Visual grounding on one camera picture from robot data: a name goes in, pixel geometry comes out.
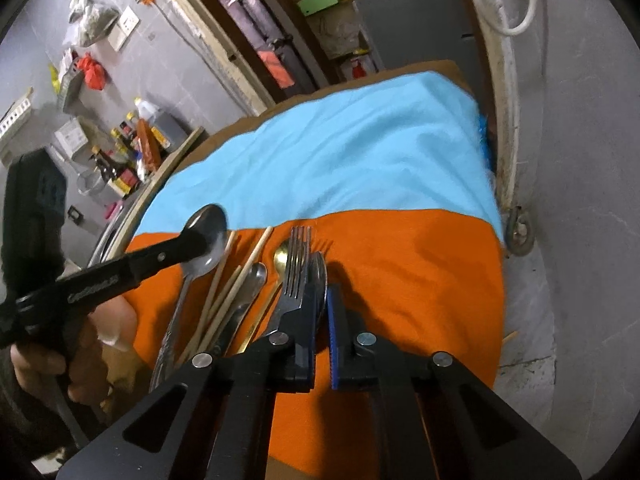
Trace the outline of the person's left hand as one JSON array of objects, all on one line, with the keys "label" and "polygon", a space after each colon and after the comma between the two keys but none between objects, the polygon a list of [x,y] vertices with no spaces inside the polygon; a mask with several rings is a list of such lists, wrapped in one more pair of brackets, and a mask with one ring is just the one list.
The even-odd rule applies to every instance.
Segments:
[{"label": "person's left hand", "polygon": [[46,404],[54,404],[48,379],[65,376],[70,380],[67,395],[71,401],[97,406],[107,397],[107,365],[102,358],[107,344],[116,349],[132,345],[136,336],[136,310],[123,296],[101,304],[85,318],[77,337],[73,359],[67,361],[59,354],[36,344],[14,344],[10,359],[17,383],[28,394]]}]

